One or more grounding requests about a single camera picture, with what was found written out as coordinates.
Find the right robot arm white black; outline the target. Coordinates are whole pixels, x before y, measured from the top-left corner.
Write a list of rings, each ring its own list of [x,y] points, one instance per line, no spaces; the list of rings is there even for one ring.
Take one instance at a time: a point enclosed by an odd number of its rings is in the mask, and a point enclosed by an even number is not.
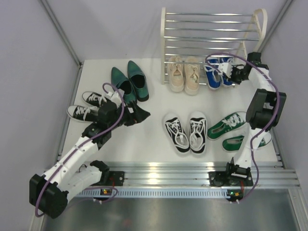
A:
[[[268,66],[262,64],[261,53],[251,52],[243,61],[246,65],[242,69],[230,63],[219,65],[219,70],[232,82],[241,84],[249,80],[256,89],[246,111],[248,130],[239,151],[226,166],[225,181],[232,186],[251,177],[254,152],[268,131],[278,124],[286,101],[286,94],[269,77]]]

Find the blue sneaker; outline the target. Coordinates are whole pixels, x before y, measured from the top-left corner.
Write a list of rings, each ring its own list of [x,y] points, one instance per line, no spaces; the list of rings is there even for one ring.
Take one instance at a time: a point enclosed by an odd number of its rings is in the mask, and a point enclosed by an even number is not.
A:
[[[234,64],[234,58],[232,57],[221,57],[220,63],[231,63]],[[233,82],[229,80],[225,75],[221,76],[221,85],[223,87],[231,87],[233,85]]]
[[[207,62],[204,64],[204,71],[207,77],[208,86],[211,90],[217,90],[221,84],[221,76],[215,69],[219,66],[219,59],[216,57],[209,57],[207,61],[211,64],[208,65]]]

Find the beige lace sneaker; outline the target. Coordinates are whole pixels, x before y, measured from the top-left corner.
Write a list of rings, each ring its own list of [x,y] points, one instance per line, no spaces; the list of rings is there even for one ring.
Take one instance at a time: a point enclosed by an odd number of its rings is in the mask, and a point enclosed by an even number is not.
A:
[[[167,64],[170,88],[173,92],[181,92],[184,88],[183,62],[180,56],[170,57]]]
[[[186,77],[185,92],[196,95],[199,90],[200,64],[196,57],[189,56],[185,60],[184,71]]]

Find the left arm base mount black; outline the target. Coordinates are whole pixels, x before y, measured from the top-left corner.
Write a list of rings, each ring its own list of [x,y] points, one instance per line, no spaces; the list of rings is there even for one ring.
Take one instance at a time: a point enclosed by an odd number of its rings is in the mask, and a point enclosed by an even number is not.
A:
[[[108,171],[103,173],[100,181],[93,184],[93,186],[123,186],[124,179],[124,171]]]

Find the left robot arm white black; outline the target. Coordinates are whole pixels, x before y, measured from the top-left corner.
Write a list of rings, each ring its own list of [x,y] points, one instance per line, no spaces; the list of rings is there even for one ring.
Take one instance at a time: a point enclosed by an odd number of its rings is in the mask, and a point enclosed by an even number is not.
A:
[[[134,102],[117,105],[107,101],[85,111],[93,112],[93,118],[76,144],[52,168],[29,181],[29,202],[36,217],[59,217],[69,202],[90,186],[111,188],[110,168],[103,161],[92,161],[83,171],[79,168],[109,141],[112,130],[141,123],[151,115]]]

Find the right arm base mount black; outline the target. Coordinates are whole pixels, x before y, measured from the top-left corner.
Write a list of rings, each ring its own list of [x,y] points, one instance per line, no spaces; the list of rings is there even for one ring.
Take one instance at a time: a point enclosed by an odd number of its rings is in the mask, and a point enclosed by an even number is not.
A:
[[[253,186],[253,179],[251,173],[248,175],[227,174],[226,171],[211,171],[209,172],[210,186]]]

